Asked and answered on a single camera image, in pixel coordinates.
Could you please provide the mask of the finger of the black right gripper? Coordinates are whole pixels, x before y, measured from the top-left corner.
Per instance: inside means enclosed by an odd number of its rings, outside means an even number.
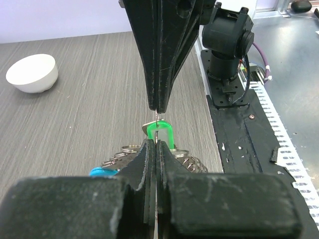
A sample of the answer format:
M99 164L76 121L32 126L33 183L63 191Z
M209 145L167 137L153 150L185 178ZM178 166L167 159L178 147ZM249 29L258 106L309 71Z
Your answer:
M210 0L161 0L158 8L157 111L165 112L173 88L187 56L209 23Z
M156 0L125 0L125 10L144 67L149 108L158 108L158 4Z

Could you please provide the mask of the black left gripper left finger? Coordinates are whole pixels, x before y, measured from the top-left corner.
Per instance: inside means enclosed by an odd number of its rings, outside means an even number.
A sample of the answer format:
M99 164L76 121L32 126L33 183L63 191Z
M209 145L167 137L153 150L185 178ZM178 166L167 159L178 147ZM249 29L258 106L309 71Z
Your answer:
M156 145L146 139L133 160L116 174L125 178L133 190L135 218L150 226L155 222L155 159Z

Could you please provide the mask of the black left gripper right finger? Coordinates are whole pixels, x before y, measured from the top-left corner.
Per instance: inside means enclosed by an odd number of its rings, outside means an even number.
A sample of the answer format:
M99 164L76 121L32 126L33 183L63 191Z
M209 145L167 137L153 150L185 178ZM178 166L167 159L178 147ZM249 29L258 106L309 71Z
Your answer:
M156 143L157 208L159 214L170 213L169 174L189 173L173 156L164 141Z

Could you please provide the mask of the green tag with key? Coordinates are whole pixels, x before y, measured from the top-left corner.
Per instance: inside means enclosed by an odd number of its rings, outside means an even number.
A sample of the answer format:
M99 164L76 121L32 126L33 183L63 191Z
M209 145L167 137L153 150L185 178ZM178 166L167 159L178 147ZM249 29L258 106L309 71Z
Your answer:
M155 120L145 123L142 131L148 139L152 139L155 143L161 140L167 144L169 149L175 149L172 125L164 120L162 114L155 112Z

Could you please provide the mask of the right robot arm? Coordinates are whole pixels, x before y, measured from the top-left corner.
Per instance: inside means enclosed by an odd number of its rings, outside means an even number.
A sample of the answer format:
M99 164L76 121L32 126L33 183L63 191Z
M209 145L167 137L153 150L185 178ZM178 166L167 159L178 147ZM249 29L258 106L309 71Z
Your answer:
M233 79L254 41L248 9L222 8L214 0L123 2L144 66L149 108L166 112L174 81L196 39L212 53L211 75Z

